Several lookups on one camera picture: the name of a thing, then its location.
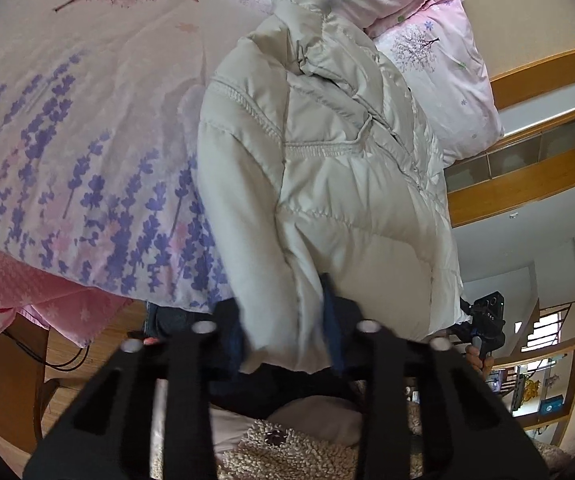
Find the dark clothing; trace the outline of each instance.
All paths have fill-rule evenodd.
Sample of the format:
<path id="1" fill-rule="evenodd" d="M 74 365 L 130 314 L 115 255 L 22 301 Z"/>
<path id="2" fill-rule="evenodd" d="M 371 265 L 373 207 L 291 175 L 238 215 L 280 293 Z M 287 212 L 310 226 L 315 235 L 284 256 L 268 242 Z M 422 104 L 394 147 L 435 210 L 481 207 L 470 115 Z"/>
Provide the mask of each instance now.
<path id="1" fill-rule="evenodd" d="M 146 303 L 148 318 L 144 332 L 148 337 L 166 340 L 172 333 L 194 322 L 210 319 L 210 314 L 187 312 L 181 308 Z M 266 419 L 281 406 L 311 396 L 339 397 L 357 402 L 350 384 L 330 368 L 315 374 L 293 372 L 263 364 L 254 373 L 238 374 L 232 381 L 212 381 L 210 402 L 229 412 L 250 418 Z"/>

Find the black bracket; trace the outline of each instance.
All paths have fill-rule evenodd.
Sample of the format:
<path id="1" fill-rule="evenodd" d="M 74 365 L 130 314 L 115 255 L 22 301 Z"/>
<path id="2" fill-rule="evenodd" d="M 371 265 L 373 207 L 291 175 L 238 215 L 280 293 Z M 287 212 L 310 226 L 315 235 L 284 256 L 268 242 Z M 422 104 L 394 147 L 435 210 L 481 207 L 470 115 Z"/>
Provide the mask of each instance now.
<path id="1" fill-rule="evenodd" d="M 356 303 L 337 298 L 322 281 L 333 368 L 367 381 L 357 480 L 409 478 L 406 377 L 417 378 L 421 397 L 421 478 L 548 478 L 524 431 L 456 351 L 397 338 L 363 320 Z M 234 300 L 217 306 L 213 322 L 202 321 L 168 344 L 125 342 L 39 444 L 24 480 L 149 479 L 157 379 L 168 380 L 165 480 L 216 480 L 207 384 L 231 377 L 243 358 Z"/>

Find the wooden shelf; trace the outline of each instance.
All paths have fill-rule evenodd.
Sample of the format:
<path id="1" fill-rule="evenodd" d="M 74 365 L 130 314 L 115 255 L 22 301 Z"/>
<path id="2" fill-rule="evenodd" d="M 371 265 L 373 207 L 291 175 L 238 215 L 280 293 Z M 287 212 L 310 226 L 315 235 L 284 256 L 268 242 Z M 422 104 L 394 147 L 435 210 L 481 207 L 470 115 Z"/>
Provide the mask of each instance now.
<path id="1" fill-rule="evenodd" d="M 567 117 L 567 122 L 573 120 L 575 114 L 574 117 Z M 558 118 L 556 122 L 564 124 L 566 121 Z M 530 135 L 536 135 L 539 131 L 537 129 Z M 509 139 L 501 142 L 515 142 Z M 452 227 L 512 211 L 572 187 L 575 187 L 575 147 L 520 170 L 448 193 Z"/>
<path id="2" fill-rule="evenodd" d="M 558 411 L 554 413 L 549 413 L 548 415 L 540 415 L 536 413 L 527 413 L 526 415 L 516 416 L 516 420 L 521 428 L 524 430 L 535 430 L 536 428 L 542 428 L 543 426 L 549 426 L 550 424 L 556 424 L 570 418 L 569 410 L 565 409 L 565 405 Z"/>
<path id="3" fill-rule="evenodd" d="M 42 359 L 46 358 L 48 331 L 17 314 L 8 331 Z M 0 335 L 0 437 L 12 446 L 33 453 L 36 446 L 34 404 L 43 384 L 45 366 L 27 356 L 14 341 Z"/>
<path id="4" fill-rule="evenodd" d="M 575 49 L 498 75 L 492 79 L 491 89 L 501 110 L 573 83 Z"/>
<path id="5" fill-rule="evenodd" d="M 492 370 L 501 370 L 502 368 L 514 368 L 515 366 L 526 365 L 534 361 L 547 359 L 560 354 L 568 354 L 575 351 L 575 337 L 562 341 L 556 345 L 521 352 L 507 357 L 502 357 L 494 361 Z"/>

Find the jacket stitching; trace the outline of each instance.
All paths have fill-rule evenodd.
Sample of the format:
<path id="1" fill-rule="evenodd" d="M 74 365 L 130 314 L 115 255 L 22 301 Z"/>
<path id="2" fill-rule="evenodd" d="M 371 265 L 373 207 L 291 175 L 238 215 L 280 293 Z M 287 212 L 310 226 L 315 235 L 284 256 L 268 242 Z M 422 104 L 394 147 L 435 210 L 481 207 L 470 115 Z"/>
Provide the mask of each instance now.
<path id="1" fill-rule="evenodd" d="M 324 68 L 320 65 L 317 65 L 315 62 L 313 62 L 311 59 L 307 60 L 308 64 L 310 64 L 311 66 L 316 67 L 320 72 L 322 73 L 327 73 L 327 74 L 331 74 L 333 75 L 336 80 L 341 80 L 341 76 L 339 76 L 338 74 L 334 73 L 332 70 L 329 70 L 327 68 Z M 381 78 L 383 78 L 383 72 L 381 70 L 379 70 L 379 72 L 381 73 Z M 416 164 L 414 163 L 414 157 L 411 155 L 410 151 L 407 149 L 407 147 L 405 146 L 405 144 L 403 143 L 403 141 L 400 139 L 400 137 L 398 136 L 398 134 L 392 129 L 392 126 L 390 126 L 390 124 L 387 122 L 386 118 L 383 116 L 383 114 L 379 113 L 375 107 L 373 107 L 370 103 L 368 103 L 361 95 L 359 95 L 357 93 L 357 91 L 352 87 L 352 85 L 349 84 L 349 82 L 345 82 L 347 84 L 347 86 L 352 90 L 352 95 L 350 95 L 349 97 L 352 99 L 356 99 L 356 101 L 362 105 L 368 112 L 370 115 L 372 115 L 373 118 L 375 118 L 376 122 L 378 122 L 379 124 L 381 124 L 381 126 L 383 126 L 388 132 L 389 134 L 392 136 L 392 138 L 394 138 L 394 140 L 397 142 L 397 144 L 399 144 L 402 149 L 404 150 L 404 152 L 407 154 L 407 156 L 410 157 L 413 166 L 416 166 Z"/>
<path id="2" fill-rule="evenodd" d="M 215 130 L 218 130 L 222 134 L 225 134 L 225 135 L 232 137 L 232 139 L 234 139 L 236 142 L 238 142 L 241 145 L 242 149 L 244 149 L 245 153 L 247 153 L 250 156 L 250 158 L 258 165 L 258 167 L 261 169 L 261 173 L 263 173 L 263 176 L 270 183 L 270 186 L 272 186 L 272 189 L 274 189 L 274 192 L 277 194 L 276 199 L 277 199 L 277 205 L 278 205 L 279 200 L 280 200 L 280 194 L 277 193 L 277 189 L 274 186 L 274 184 L 272 183 L 272 179 L 268 176 L 269 174 L 271 174 L 270 169 L 265 164 L 263 164 L 261 161 L 259 161 L 258 158 L 256 158 L 254 155 L 252 155 L 252 153 L 250 153 L 250 150 L 248 150 L 247 146 L 245 146 L 245 143 L 241 142 L 241 139 L 237 139 L 237 137 L 233 136 L 232 132 L 226 130 L 223 126 L 220 126 L 219 124 L 212 123 L 209 120 L 208 121 L 203 120 L 202 123 L 207 124 L 208 126 L 211 126 L 212 128 L 214 128 Z"/>
<path id="3" fill-rule="evenodd" d="M 241 92 L 240 90 L 234 88 L 232 84 L 222 80 L 221 78 L 217 78 L 217 76 L 213 77 L 213 83 L 215 85 L 212 88 L 219 92 L 221 95 L 225 95 L 226 97 L 234 100 L 237 104 L 245 109 L 254 120 L 259 123 L 259 126 L 263 128 L 263 130 L 271 137 L 274 138 L 279 144 L 283 143 L 283 137 L 281 135 L 280 130 L 277 128 L 276 124 L 270 121 L 265 114 L 258 107 L 251 102 L 251 98 L 249 95 Z"/>
<path id="4" fill-rule="evenodd" d="M 291 146 L 286 145 L 285 159 L 290 155 L 298 156 L 342 156 L 360 155 L 363 153 L 363 146 Z"/>

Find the bed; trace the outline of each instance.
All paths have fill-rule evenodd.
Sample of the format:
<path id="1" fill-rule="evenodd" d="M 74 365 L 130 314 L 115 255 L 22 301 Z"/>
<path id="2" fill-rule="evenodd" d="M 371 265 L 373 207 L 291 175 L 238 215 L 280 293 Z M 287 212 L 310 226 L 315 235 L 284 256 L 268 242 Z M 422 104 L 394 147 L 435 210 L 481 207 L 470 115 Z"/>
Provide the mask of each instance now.
<path id="1" fill-rule="evenodd" d="M 444 165 L 503 134 L 460 0 L 330 1 L 407 73 Z M 0 331 L 21 311 L 84 346 L 127 301 L 210 311 L 232 296 L 196 186 L 199 110 L 270 12 L 270 0 L 0 0 L 0 283 L 15 284 L 0 285 Z"/>

